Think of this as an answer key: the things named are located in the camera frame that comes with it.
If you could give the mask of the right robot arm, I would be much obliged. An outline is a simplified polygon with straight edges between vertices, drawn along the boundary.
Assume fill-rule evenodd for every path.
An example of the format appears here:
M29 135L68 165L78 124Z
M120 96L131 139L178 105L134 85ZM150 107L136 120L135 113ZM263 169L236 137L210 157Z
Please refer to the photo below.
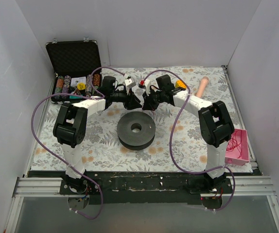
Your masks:
M225 157L228 142L234 133L234 125L224 102L210 102L191 94L190 88L175 87L169 75L156 79L158 87L152 87L148 79L141 80L144 89L143 110L154 111L161 103L168 103L186 110L199 119L200 133L207 144L207 164L204 171L193 172L204 180L204 188L217 192L225 180Z

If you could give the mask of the black front base bar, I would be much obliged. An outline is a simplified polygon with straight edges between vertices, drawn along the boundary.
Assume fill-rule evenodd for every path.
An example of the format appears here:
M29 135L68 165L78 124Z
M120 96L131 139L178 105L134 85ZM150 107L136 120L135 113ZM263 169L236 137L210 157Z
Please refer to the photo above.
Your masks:
M187 203L200 205L201 195L215 199L231 194L230 178L182 172L85 172L90 178L73 182L62 176L61 195L86 195L90 204Z

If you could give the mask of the floral table mat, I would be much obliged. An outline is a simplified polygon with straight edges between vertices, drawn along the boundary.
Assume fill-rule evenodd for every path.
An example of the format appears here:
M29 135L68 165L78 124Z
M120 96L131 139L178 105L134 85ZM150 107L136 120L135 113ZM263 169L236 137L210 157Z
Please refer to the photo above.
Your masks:
M240 118L232 99L227 78L220 67L164 67L118 68L103 70L103 75L123 81L126 73L140 81L148 77L152 84L156 78L168 74L172 82L178 78L195 93L200 80L208 77L203 99L223 101L234 127L241 128ZM124 147L117 136L117 123L126 114L121 103L112 104L107 110L90 116L86 136L81 143L82 162L88 171L161 171L177 172L182 169L202 171L207 164L207 145L200 133L198 118L187 111L163 103L150 117L156 124L152 144L144 150L132 151Z

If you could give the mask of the pink plastic box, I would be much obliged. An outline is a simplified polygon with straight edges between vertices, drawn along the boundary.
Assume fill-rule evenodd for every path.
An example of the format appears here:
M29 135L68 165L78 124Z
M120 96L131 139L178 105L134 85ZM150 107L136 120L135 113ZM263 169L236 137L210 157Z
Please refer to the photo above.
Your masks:
M229 140L226 149L225 163L237 166L244 166L245 164L249 163L246 130L234 130L234 133L231 135L231 139Z

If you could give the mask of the black poker chip case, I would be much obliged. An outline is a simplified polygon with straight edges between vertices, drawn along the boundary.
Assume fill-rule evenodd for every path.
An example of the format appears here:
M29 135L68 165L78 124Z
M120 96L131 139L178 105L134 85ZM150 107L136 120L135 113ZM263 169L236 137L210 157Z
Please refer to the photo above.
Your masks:
M60 76L71 78L87 77L101 66L98 43L85 37L80 41L54 40L45 45L51 61L55 78L52 93L56 93L56 85Z

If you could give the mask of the yellow toy brick tower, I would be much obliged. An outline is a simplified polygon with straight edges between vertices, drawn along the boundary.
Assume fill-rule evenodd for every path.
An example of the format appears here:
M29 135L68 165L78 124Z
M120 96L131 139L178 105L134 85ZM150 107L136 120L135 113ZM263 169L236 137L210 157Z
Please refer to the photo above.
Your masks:
M186 89L186 85L181 80L177 80L175 83L175 88L179 88L179 87Z

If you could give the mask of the black cable spool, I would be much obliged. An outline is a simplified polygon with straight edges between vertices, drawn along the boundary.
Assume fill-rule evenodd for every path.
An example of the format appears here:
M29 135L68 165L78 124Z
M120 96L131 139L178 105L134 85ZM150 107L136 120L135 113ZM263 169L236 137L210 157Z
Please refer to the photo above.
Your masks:
M129 112L117 124L117 135L121 144L129 150L149 147L156 134L154 120L144 112Z

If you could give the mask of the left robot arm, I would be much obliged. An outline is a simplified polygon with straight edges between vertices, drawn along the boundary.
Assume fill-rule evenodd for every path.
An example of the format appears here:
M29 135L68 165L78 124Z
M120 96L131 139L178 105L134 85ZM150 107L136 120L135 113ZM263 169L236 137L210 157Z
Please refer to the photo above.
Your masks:
M62 179L72 192L83 194L87 190L87 182L82 178L85 167L82 162L80 144L84 140L87 128L87 118L99 111L106 110L114 102L123 103L127 110L141 107L140 100L132 88L136 82L125 75L120 85L122 90L115 87L116 78L105 76L103 84L97 89L97 96L74 104L62 104L54 128L53 135L61 144L65 161L67 162L66 174Z

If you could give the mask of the beige toy microphone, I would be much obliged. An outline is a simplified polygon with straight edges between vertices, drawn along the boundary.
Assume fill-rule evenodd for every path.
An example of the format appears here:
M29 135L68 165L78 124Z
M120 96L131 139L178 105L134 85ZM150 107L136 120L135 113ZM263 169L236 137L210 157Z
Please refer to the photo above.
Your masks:
M209 79L208 79L208 77L206 77L206 76L203 77L203 78L200 80L200 85L199 85L198 90L197 90L197 93L196 93L196 96L197 96L198 98L202 98L203 93L204 93L205 88L207 87L208 83L209 83Z

